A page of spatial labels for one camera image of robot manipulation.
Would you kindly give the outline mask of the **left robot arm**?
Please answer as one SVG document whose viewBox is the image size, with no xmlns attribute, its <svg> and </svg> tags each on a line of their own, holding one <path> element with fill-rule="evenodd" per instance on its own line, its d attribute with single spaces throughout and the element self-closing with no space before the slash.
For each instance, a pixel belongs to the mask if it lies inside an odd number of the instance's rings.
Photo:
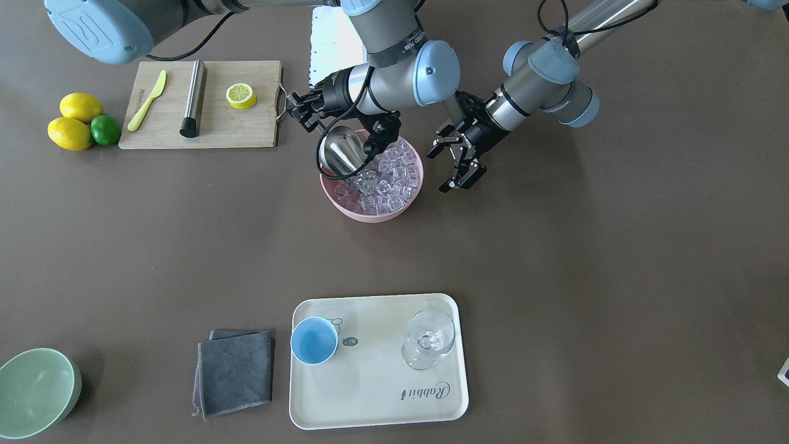
<svg viewBox="0 0 789 444">
<path fill-rule="evenodd" d="M 579 79 L 578 59 L 619 27 L 659 6 L 657 1 L 595 1 L 564 22 L 545 28 L 536 42 L 513 43 L 502 60 L 507 78 L 486 98 L 457 91 L 444 102 L 450 118 L 427 152 L 451 153 L 454 171 L 440 191 L 470 189 L 487 171 L 481 157 L 530 115 L 544 112 L 579 128 L 594 121 L 597 93 Z"/>
</svg>

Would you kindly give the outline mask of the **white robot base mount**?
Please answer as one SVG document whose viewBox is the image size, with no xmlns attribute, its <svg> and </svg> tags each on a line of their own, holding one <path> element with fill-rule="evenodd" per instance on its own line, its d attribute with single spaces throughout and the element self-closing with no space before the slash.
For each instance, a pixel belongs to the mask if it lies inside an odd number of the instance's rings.
<svg viewBox="0 0 789 444">
<path fill-rule="evenodd" d="M 367 51 L 341 7 L 316 6 L 312 11 L 308 87 L 332 73 L 367 63 Z"/>
</svg>

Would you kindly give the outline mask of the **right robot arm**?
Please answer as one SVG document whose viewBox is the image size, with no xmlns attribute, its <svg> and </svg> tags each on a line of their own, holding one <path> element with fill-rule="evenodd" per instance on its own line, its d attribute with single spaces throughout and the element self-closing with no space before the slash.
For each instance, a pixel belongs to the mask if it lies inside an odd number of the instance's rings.
<svg viewBox="0 0 789 444">
<path fill-rule="evenodd" d="M 47 1 L 50 21 L 68 42 L 109 64 L 149 57 L 152 49 L 203 17 L 229 18 L 262 6 L 313 6 L 313 1 Z M 415 1 L 325 1 L 341 9 L 367 51 L 367 62 L 329 74 L 312 92 L 288 97 L 287 112 L 322 138 L 340 120 L 358 119 L 372 135 L 364 155 L 398 137 L 400 110 L 450 99 L 459 59 L 447 42 L 430 40 Z"/>
</svg>

